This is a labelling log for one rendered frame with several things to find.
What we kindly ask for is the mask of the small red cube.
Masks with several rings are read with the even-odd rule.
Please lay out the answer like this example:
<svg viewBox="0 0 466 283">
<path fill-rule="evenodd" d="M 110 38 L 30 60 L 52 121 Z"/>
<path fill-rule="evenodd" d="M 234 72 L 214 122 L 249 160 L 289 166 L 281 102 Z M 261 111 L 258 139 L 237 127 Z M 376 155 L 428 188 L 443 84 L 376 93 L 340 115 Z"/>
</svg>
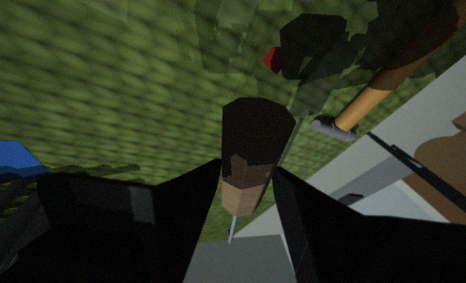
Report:
<svg viewBox="0 0 466 283">
<path fill-rule="evenodd" d="M 287 60 L 282 56 L 281 52 L 274 48 L 267 54 L 262 62 L 276 74 L 287 64 Z"/>
</svg>

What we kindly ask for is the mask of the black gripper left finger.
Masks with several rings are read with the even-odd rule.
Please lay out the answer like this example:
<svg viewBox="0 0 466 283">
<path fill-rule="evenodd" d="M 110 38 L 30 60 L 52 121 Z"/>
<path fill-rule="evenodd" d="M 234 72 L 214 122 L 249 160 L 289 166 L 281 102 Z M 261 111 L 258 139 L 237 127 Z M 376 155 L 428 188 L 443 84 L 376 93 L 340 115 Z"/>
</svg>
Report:
<svg viewBox="0 0 466 283">
<path fill-rule="evenodd" d="M 157 186 L 57 172 L 36 185 L 50 227 L 124 233 L 144 241 L 149 283 L 182 283 L 218 186 L 214 159 Z"/>
</svg>

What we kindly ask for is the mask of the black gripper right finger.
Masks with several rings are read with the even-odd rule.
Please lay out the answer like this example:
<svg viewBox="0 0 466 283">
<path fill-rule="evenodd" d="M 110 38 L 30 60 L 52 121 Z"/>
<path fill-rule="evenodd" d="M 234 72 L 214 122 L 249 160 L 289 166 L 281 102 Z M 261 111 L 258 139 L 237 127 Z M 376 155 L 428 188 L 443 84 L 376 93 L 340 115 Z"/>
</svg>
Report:
<svg viewBox="0 0 466 283">
<path fill-rule="evenodd" d="M 378 283 L 400 255 L 466 262 L 466 225 L 363 215 L 283 167 L 272 182 L 297 283 Z"/>
</svg>

